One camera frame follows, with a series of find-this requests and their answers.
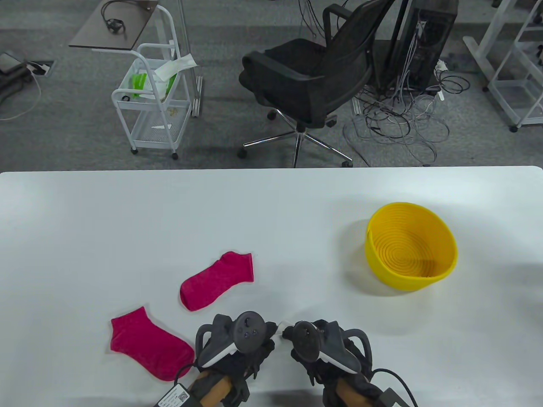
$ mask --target table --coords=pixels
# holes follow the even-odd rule
[[[364,231],[392,201],[449,225],[448,279],[400,294],[373,277]],[[170,385],[108,351],[109,320],[145,305],[191,344],[216,313],[337,320],[366,331],[374,367],[421,407],[539,407],[542,207],[536,167],[0,174],[0,405],[153,405]],[[228,250],[254,254],[255,283],[189,313],[181,282]],[[249,382],[247,406],[321,405],[289,351]],[[392,377],[374,383],[408,400]]]
[[[108,0],[102,0],[94,9],[85,24],[79,29],[75,37],[68,44],[69,47],[93,48],[93,49],[118,49],[129,51],[134,48],[153,15],[158,1],[150,0],[143,3],[144,10],[134,4],[111,3],[105,11],[105,18],[119,18],[124,21],[125,31],[113,34],[105,26],[100,13],[102,5]]]

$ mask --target office chair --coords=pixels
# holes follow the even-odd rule
[[[239,158],[247,156],[247,147],[295,136],[293,168],[305,138],[343,158],[342,167],[352,167],[351,158],[313,137],[307,129],[333,126],[334,118],[328,115],[351,100],[370,80],[375,72],[375,32],[393,2],[369,0],[352,12],[337,4],[325,8],[326,47],[296,39],[243,57],[244,71],[239,82],[254,93],[259,104],[273,108],[268,119],[279,115],[292,131],[243,144]],[[345,19],[334,37],[332,15]]]

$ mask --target chair wheel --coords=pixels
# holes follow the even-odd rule
[[[244,159],[246,157],[247,157],[247,150],[245,149],[245,147],[241,147],[238,150],[238,158]]]

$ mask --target label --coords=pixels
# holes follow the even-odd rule
[[[190,395],[180,384],[176,384],[158,402],[159,407],[181,407]]]

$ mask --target yellow basket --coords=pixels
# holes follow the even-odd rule
[[[383,206],[371,217],[365,251],[375,275],[402,291],[444,279],[458,260],[447,225],[432,211],[406,202]]]

